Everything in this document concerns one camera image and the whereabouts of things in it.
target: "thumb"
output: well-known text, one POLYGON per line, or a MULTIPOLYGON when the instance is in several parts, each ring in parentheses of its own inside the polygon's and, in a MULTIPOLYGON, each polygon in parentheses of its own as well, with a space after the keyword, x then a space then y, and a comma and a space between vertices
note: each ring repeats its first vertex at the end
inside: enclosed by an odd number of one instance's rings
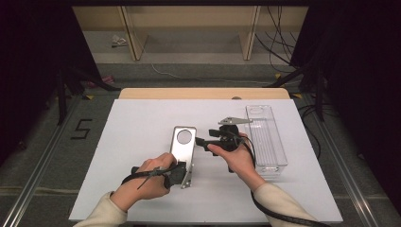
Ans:
POLYGON ((208 144, 207 147, 210 149, 210 151, 212 151, 213 153, 215 153, 216 155, 225 158, 225 154, 227 153, 226 150, 224 150, 223 148, 214 145, 214 144, 208 144))

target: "plastic container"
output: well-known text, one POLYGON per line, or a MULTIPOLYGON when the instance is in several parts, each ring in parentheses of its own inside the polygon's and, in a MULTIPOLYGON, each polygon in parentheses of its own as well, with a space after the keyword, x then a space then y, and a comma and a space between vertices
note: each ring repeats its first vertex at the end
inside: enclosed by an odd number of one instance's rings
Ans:
POLYGON ((245 130, 253 144, 256 171, 265 179, 277 178, 288 161, 271 106, 247 106, 246 118, 253 121, 245 130))

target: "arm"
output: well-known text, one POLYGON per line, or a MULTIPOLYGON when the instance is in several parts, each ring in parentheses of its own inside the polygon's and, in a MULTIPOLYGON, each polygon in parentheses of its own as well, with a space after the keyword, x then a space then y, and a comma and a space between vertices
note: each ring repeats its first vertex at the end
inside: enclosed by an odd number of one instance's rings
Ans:
MULTIPOLYGON (((176 164, 176 160, 171 153, 164 153, 155 159, 146 160, 138 172, 151 171, 155 167, 162 166, 168 168, 171 164, 176 164)), ((138 186, 145 178, 130 180, 113 193, 104 195, 92 214, 84 221, 75 225, 75 227, 115 227, 127 221, 127 211, 137 201, 150 200, 162 197, 169 193, 163 185, 164 177, 156 176, 150 178, 145 184, 138 189, 138 186)))
MULTIPOLYGON (((228 152, 216 145, 208 145, 208 148, 216 155, 222 157, 229 168, 251 189, 255 199, 269 210, 296 218, 315 220, 307 211, 288 193, 278 186, 267 183, 254 169, 250 153, 245 146, 228 152)), ((300 226, 267 216, 273 227, 277 226, 300 226)))

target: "hand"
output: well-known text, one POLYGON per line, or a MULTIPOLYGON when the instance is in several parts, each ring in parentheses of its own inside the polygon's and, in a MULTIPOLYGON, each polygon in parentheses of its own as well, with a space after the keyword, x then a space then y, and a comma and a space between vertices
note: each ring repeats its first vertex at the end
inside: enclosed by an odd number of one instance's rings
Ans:
POLYGON ((256 172, 253 167, 251 154, 244 145, 240 145, 236 150, 227 151, 223 148, 209 144, 207 146, 213 153, 222 157, 228 167, 235 172, 238 177, 254 192, 260 185, 266 181, 256 172))
MULTIPOLYGON (((171 164, 176 164, 177 160, 171 153, 164 153, 155 159, 146 160, 137 170, 137 172, 152 171, 155 167, 169 168, 171 164)), ((137 201, 150 200, 162 197, 170 192, 164 186, 164 176, 155 176, 138 189, 144 178, 132 179, 122 184, 110 197, 112 202, 121 210, 127 212, 137 201)))

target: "white tabletop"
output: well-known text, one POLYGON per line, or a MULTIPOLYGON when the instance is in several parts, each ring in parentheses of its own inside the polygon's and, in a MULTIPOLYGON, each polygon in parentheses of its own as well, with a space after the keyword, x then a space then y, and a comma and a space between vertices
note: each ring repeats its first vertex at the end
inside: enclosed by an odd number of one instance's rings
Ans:
MULTIPOLYGON (((133 166, 169 152, 175 126, 197 128, 197 136, 218 129, 219 120, 245 116, 247 105, 271 105, 288 166, 273 180, 319 221, 341 222, 301 118, 290 99, 116 100, 79 191, 71 220, 86 219, 106 192, 115 190, 133 166)), ((128 221, 155 224, 258 224, 266 217, 254 206, 250 190, 220 157, 195 146, 192 185, 174 185, 168 195, 137 202, 128 221)))

